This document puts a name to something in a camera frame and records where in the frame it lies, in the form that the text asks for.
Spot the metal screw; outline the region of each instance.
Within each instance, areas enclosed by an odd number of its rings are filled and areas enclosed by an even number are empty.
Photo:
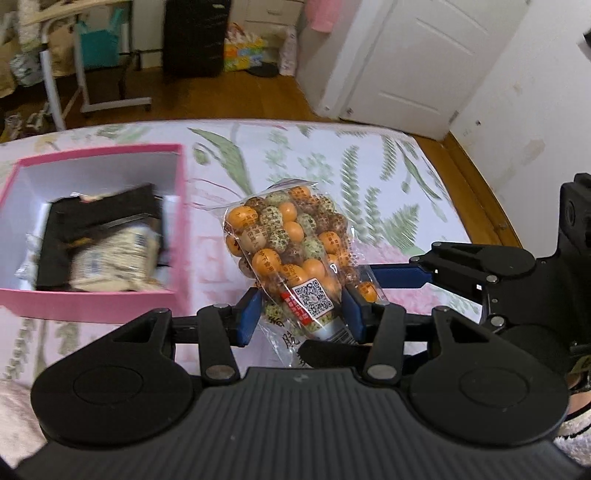
[[[493,327],[502,327],[505,324],[505,319],[500,315],[495,315],[491,318],[491,325]]]
[[[229,365],[212,365],[207,367],[205,374],[212,380],[229,380],[236,371]]]
[[[372,365],[368,368],[368,375],[376,380],[392,380],[396,377],[396,369],[391,365]]]

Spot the table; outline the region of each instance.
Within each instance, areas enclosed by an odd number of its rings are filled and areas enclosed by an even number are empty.
[[[70,112],[72,106],[74,105],[74,102],[76,101],[80,93],[82,93],[83,98],[82,107],[80,108],[80,111],[82,113],[91,113],[99,110],[107,110],[111,108],[122,108],[126,106],[137,105],[145,105],[146,108],[149,109],[152,105],[152,99],[150,97],[129,98],[101,103],[90,102],[88,88],[86,84],[86,72],[84,69],[84,61],[82,57],[82,47],[80,45],[80,32],[78,24],[76,23],[76,25],[74,26],[74,65],[76,66],[76,80],[78,82],[78,88],[74,96],[66,105],[66,108],[64,108],[62,111],[61,100],[57,92],[56,80],[53,77],[53,72],[51,68],[51,52],[48,47],[48,33],[51,25],[62,18],[71,17],[73,15],[79,15],[80,13],[84,12],[89,8],[99,7],[102,5],[119,4],[124,2],[133,4],[133,0],[74,0],[73,3],[69,4],[66,3],[66,1],[67,0],[61,0],[60,2],[52,5],[51,7],[40,11],[38,15],[35,15],[26,23],[27,25],[33,23],[40,23],[42,25],[41,42],[43,44],[43,50],[41,51],[41,68],[43,70],[43,80],[47,92],[47,99],[50,105],[51,116],[53,117],[53,121],[56,125],[57,130],[62,131],[66,129],[65,118],[67,114]],[[129,25],[131,24],[131,22],[129,20],[130,19],[128,19],[126,27],[126,34],[122,33],[122,37],[126,39],[125,51],[132,54],[132,41],[129,32]]]

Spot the teal bag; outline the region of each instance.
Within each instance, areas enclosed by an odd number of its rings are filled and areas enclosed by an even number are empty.
[[[116,67],[119,65],[119,36],[123,23],[123,9],[113,13],[107,30],[89,31],[83,21],[78,22],[80,45],[85,69]]]

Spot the black suitcase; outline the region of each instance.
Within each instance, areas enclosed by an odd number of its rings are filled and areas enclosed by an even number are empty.
[[[163,69],[180,77],[223,71],[223,42],[232,0],[167,0]]]

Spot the white cabinet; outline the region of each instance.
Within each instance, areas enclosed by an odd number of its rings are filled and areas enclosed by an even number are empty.
[[[233,0],[230,22],[259,35],[295,25],[304,2],[300,0]]]

